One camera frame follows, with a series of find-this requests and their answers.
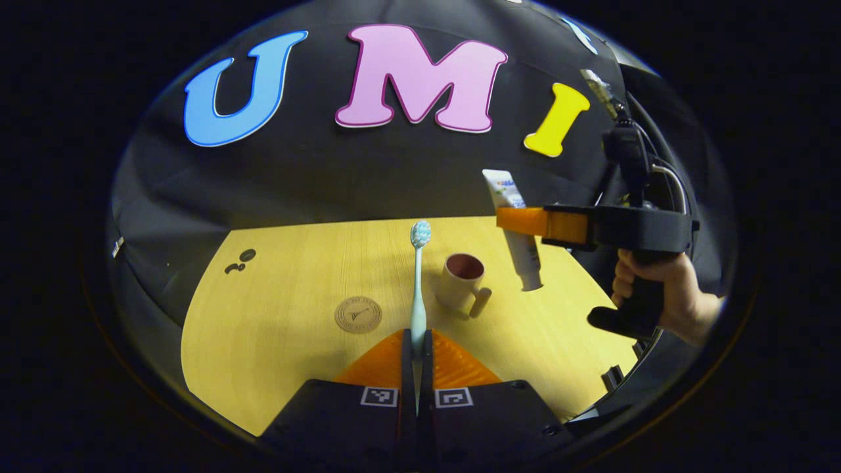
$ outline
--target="toothbrush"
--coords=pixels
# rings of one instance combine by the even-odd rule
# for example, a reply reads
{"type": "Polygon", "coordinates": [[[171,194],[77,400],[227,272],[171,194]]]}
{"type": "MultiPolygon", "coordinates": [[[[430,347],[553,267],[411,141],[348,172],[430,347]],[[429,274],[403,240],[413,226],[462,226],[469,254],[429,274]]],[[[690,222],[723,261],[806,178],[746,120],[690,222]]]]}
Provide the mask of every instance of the toothbrush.
{"type": "Polygon", "coordinates": [[[423,337],[426,332],[426,308],[423,305],[421,294],[421,254],[423,247],[429,243],[432,237],[432,229],[428,221],[419,221],[412,226],[410,240],[415,247],[415,298],[412,300],[412,315],[410,329],[412,334],[412,356],[414,359],[421,357],[423,348],[423,337]]]}

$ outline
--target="mug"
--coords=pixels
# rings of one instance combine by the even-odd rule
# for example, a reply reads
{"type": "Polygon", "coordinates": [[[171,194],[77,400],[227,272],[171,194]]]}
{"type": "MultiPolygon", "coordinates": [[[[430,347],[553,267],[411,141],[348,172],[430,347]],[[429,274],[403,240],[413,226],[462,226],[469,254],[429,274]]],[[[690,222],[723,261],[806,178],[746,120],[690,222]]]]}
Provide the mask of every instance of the mug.
{"type": "Polygon", "coordinates": [[[435,296],[444,306],[460,311],[470,295],[473,295],[476,300],[470,309],[470,316],[477,317],[491,294],[488,288],[478,288],[483,276],[484,265],[478,258],[467,253],[451,254],[444,263],[435,296]]]}

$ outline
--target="black sticker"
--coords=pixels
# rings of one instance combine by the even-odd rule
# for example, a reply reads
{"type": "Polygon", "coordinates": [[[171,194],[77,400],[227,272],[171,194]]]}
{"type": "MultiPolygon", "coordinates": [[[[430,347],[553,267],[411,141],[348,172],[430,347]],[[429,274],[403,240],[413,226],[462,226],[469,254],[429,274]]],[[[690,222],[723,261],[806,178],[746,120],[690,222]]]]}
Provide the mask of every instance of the black sticker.
{"type": "Polygon", "coordinates": [[[245,263],[246,261],[251,261],[257,255],[257,252],[253,249],[247,249],[240,255],[240,261],[245,263]]]}
{"type": "Polygon", "coordinates": [[[234,269],[236,269],[237,271],[242,271],[245,268],[246,268],[245,264],[233,263],[229,267],[225,268],[225,274],[230,274],[230,272],[233,271],[234,269]]]}

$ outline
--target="finger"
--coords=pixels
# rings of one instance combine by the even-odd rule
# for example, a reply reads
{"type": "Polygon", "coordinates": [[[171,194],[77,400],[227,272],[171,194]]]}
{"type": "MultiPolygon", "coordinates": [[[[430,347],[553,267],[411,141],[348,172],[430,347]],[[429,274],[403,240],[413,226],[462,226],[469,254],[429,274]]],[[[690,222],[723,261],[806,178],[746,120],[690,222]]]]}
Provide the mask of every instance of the finger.
{"type": "Polygon", "coordinates": [[[613,279],[613,292],[628,298],[633,294],[633,286],[621,279],[613,279]]]}
{"type": "Polygon", "coordinates": [[[622,302],[625,302],[625,298],[615,292],[611,296],[611,300],[613,301],[613,305],[617,308],[622,306],[622,302]]]}
{"type": "Polygon", "coordinates": [[[633,284],[633,271],[622,260],[616,263],[616,270],[614,271],[616,277],[625,281],[628,284],[633,284]]]}
{"type": "Polygon", "coordinates": [[[665,261],[658,261],[650,264],[640,264],[633,253],[628,250],[620,250],[620,261],[626,264],[636,276],[650,281],[664,282],[675,271],[680,255],[676,258],[669,258],[665,261]]]}

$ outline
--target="letter m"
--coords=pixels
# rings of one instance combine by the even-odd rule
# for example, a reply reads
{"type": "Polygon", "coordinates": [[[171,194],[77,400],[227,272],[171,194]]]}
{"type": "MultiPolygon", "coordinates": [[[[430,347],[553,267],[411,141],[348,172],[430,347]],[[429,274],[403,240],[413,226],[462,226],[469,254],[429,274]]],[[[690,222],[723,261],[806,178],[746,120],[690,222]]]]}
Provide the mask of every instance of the letter m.
{"type": "Polygon", "coordinates": [[[361,43],[351,101],[336,111],[336,123],[350,128],[385,125],[394,110],[385,104],[386,80],[411,123],[420,123],[450,89],[435,121],[449,130],[490,130],[490,94],[496,71],[508,55],[491,45],[464,41],[433,63],[415,31],[397,24],[373,24],[348,35],[361,43]]]}

